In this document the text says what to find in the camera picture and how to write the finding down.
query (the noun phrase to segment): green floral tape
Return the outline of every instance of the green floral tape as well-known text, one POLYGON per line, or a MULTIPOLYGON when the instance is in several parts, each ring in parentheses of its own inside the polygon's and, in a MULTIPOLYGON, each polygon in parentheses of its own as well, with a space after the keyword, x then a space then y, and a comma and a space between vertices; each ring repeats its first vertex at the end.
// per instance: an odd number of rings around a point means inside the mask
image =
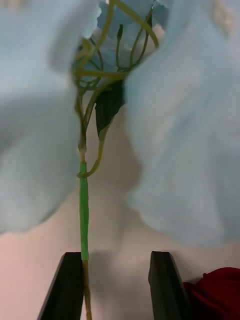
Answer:
MULTIPOLYGON (((87 172, 86 162, 80 163, 80 173, 87 172)), ((80 208, 80 232, 81 232, 81 259, 89 259, 89 243, 88 243, 88 232, 89 232, 89 186, 88 178, 80 178, 80 197, 79 197, 79 208, 80 208)))

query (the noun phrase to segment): white wall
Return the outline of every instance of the white wall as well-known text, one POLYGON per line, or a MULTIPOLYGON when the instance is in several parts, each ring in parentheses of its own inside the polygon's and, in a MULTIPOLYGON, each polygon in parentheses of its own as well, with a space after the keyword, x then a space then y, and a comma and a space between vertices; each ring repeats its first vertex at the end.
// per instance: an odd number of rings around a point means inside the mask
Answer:
MULTIPOLYGON (((97 152, 94 121, 88 135, 91 164, 97 152)), ((183 280, 220 267, 240 268, 239 244, 184 248, 143 225, 123 201, 137 177, 120 114, 109 130, 102 164, 89 179, 93 320, 153 319, 148 285, 152 250, 171 251, 183 280)), ((36 320, 61 256, 79 250, 78 188, 43 225, 26 234, 1 236, 0 320, 36 320)))

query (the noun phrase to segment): red fabric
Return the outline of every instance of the red fabric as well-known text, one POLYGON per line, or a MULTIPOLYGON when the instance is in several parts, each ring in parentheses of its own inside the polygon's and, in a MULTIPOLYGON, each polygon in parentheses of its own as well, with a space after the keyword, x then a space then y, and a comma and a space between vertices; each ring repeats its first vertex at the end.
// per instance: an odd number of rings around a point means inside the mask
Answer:
POLYGON ((240 320, 240 269, 205 273, 197 284, 184 283, 195 320, 240 320))

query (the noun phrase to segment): light blue flower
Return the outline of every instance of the light blue flower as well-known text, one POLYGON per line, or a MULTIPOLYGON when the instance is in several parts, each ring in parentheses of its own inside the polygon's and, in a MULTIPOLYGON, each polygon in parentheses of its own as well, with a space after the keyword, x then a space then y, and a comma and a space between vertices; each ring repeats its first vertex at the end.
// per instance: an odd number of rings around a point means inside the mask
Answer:
POLYGON ((239 83, 235 0, 177 0, 160 48, 127 80, 127 130, 142 165, 130 204, 183 244, 240 237, 239 83))
POLYGON ((0 5, 0 233, 42 222, 74 185, 80 122, 69 70, 97 5, 0 5))

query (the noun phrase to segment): light blue petal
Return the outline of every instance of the light blue petal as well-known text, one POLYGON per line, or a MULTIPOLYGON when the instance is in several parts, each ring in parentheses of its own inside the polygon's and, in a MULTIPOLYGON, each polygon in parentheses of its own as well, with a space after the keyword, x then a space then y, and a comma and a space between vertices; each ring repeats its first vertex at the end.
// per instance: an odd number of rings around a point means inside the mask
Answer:
POLYGON ((213 2, 178 0, 161 47, 128 78, 127 130, 142 165, 130 204, 187 245, 240 237, 240 4, 232 34, 213 2))
POLYGON ((80 123, 69 71, 97 3, 0 6, 0 233, 44 221, 75 183, 80 123))
MULTIPOLYGON (((146 17, 153 6, 153 0, 122 0, 123 3, 133 9, 140 17, 146 17)), ((102 29, 105 25, 108 13, 108 4, 105 2, 100 4, 101 15, 98 18, 98 27, 102 29)), ((108 30, 108 35, 113 38, 117 36, 120 25, 128 25, 133 23, 133 19, 125 14, 118 7, 114 7, 112 22, 108 30)))

